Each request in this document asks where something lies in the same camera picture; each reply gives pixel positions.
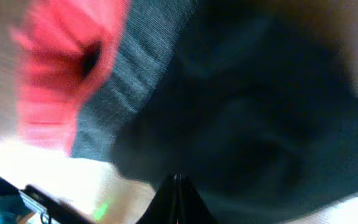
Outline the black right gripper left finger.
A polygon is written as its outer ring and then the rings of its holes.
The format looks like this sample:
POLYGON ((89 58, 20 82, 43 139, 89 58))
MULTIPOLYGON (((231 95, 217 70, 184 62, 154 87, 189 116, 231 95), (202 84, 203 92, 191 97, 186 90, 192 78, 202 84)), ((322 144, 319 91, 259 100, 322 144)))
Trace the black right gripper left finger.
POLYGON ((177 176, 169 175, 136 224, 177 224, 177 187, 177 176))

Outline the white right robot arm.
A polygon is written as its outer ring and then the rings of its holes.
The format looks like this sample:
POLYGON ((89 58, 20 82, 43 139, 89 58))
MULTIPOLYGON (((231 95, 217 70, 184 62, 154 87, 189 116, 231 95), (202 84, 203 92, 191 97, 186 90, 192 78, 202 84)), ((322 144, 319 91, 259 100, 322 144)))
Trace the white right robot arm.
MULTIPOLYGON (((42 223, 92 224, 73 207, 27 185, 19 191, 26 207, 40 214, 42 223)), ((137 224, 217 224, 186 175, 169 175, 161 184, 137 224)))

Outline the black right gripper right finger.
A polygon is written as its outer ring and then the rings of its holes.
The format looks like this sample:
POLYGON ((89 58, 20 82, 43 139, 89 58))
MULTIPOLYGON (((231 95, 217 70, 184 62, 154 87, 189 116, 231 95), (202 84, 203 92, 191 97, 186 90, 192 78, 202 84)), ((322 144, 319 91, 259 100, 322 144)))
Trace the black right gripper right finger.
POLYGON ((217 224, 188 176, 177 176, 178 224, 217 224))

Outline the black pants with red waistband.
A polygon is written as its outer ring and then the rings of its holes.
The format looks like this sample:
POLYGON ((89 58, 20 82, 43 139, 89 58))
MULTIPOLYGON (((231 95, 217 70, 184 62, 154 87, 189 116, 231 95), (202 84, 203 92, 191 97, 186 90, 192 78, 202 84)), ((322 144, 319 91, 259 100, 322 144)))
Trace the black pants with red waistband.
POLYGON ((358 98, 337 52, 244 1, 33 1, 19 134, 278 223, 358 192, 358 98))

